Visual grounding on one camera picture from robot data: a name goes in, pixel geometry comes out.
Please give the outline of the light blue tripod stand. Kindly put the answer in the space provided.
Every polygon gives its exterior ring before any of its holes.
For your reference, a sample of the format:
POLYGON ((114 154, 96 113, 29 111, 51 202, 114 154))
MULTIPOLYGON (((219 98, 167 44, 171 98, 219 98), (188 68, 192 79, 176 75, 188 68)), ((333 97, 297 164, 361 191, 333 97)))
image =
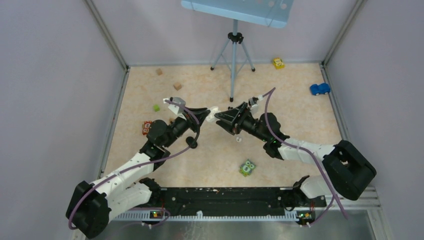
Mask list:
POLYGON ((243 69, 246 63, 249 63, 250 70, 252 72, 256 71, 256 67, 253 64, 251 56, 247 50, 246 44, 244 43, 244 35, 241 32, 239 32, 238 26, 239 26, 239 21, 237 19, 233 19, 232 31, 227 34, 227 41, 221 48, 219 55, 216 57, 216 59, 210 66, 210 70, 213 71, 220 59, 222 59, 223 62, 227 65, 230 71, 230 94, 228 98, 231 103, 234 101, 235 82, 236 82, 238 73, 243 69), (228 62, 226 58, 224 57, 224 51, 226 50, 229 44, 231 44, 231 61, 230 62, 228 62), (241 46, 242 51, 245 54, 245 60, 240 65, 240 67, 238 67, 238 64, 237 64, 238 46, 241 46))

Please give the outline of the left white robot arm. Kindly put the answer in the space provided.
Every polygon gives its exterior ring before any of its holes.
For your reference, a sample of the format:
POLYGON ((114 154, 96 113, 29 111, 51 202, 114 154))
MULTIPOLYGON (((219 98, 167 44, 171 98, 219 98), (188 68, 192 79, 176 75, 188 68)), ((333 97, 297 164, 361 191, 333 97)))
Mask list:
POLYGON ((65 216, 71 230, 80 230, 87 238, 97 237, 119 214, 141 204, 154 207, 160 193, 139 180, 159 168, 166 160, 188 151, 171 154, 171 146, 187 130, 198 139, 200 128, 210 109, 170 105, 176 114, 171 123, 155 120, 150 123, 147 141, 125 164, 93 182, 81 181, 74 189, 65 216))

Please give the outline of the blue toy car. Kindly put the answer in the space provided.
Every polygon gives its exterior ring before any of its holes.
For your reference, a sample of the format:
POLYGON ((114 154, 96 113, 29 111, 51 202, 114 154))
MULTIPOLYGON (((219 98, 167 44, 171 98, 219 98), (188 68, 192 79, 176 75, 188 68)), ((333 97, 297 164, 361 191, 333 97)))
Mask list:
POLYGON ((309 90, 313 96, 328 95, 331 92, 331 88, 327 83, 313 84, 309 87, 309 90))

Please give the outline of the black earbud charging case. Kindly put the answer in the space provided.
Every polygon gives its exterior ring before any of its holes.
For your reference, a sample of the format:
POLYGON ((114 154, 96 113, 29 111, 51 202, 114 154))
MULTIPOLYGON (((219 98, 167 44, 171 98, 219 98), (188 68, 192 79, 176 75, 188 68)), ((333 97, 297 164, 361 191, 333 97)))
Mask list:
POLYGON ((188 145, 191 149, 196 149, 196 148, 198 147, 198 143, 197 143, 197 141, 196 141, 196 140, 195 140, 195 138, 194 138, 194 137, 192 137, 192 136, 188 136, 188 137, 185 139, 185 141, 186 141, 187 145, 188 145))

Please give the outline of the green owl number block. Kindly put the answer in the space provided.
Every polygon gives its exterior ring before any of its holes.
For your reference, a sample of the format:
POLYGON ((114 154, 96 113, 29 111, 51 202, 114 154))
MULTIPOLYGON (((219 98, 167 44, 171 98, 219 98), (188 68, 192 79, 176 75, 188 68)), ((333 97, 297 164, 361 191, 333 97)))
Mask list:
POLYGON ((250 176, 256 167, 255 163, 247 159, 243 164, 241 164, 239 173, 241 173, 244 177, 250 176))

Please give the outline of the white earbud charging case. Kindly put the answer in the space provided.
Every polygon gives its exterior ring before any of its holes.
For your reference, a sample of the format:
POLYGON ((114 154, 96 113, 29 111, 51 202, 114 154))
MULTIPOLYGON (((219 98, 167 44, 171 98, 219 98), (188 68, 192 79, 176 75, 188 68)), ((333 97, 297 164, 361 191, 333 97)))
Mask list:
POLYGON ((205 118, 205 121, 208 122, 208 123, 213 123, 213 122, 217 121, 218 119, 215 117, 215 114, 220 112, 219 107, 218 106, 212 106, 208 110, 210 111, 210 113, 205 118))

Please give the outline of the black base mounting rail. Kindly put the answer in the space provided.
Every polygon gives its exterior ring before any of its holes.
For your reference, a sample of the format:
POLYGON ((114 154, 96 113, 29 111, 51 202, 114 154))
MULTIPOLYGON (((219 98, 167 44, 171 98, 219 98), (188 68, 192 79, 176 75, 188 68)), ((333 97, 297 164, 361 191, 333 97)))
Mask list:
POLYGON ((309 199, 291 187, 168 187, 154 190, 150 200, 139 208, 161 208, 171 216, 206 217, 283 216, 297 208, 326 207, 323 196, 309 199))

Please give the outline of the small green cube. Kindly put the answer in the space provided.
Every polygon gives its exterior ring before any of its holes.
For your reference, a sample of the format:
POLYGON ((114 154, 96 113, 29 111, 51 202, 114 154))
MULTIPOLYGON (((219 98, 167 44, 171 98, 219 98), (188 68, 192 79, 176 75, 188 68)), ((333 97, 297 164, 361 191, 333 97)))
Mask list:
POLYGON ((161 110, 160 106, 157 104, 155 104, 152 108, 154 112, 159 112, 161 110))

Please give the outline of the orange red animal block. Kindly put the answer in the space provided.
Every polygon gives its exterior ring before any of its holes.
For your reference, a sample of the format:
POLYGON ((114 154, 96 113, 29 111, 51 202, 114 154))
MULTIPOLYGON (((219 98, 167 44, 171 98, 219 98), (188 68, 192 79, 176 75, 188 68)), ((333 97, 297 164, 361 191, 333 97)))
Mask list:
POLYGON ((143 124, 142 124, 142 135, 143 136, 146 136, 149 133, 152 123, 153 123, 152 121, 144 121, 143 122, 143 124))

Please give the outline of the wooden cube block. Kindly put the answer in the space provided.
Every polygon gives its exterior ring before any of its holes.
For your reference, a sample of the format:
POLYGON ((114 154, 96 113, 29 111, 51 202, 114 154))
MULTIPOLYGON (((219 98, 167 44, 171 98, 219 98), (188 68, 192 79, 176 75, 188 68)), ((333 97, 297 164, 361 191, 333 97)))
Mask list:
POLYGON ((180 82, 175 82, 175 83, 173 84, 173 87, 174 87, 174 89, 175 89, 176 91, 179 91, 179 90, 181 90, 181 89, 182 89, 183 85, 182 85, 180 82))

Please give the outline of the light blue perforated board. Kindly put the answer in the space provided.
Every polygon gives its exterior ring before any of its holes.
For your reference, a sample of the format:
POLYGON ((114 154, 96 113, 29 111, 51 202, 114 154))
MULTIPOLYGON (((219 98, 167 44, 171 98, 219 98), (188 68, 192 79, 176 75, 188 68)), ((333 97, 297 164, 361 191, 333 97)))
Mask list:
POLYGON ((182 0, 182 7, 247 23, 284 28, 294 0, 182 0))

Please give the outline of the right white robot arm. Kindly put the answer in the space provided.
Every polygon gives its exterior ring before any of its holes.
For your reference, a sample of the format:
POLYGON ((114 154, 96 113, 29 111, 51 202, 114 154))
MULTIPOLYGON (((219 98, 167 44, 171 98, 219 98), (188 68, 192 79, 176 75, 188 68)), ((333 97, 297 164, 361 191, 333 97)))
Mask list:
POLYGON ((231 135, 241 131, 264 142, 263 149, 271 158, 316 164, 320 174, 306 176, 296 184, 293 200, 299 206, 307 206, 313 198, 340 194, 356 201, 377 175, 373 165, 349 141, 337 144, 316 144, 291 138, 280 131, 281 124, 272 112, 254 118, 253 107, 246 102, 219 111, 217 107, 207 116, 231 135))

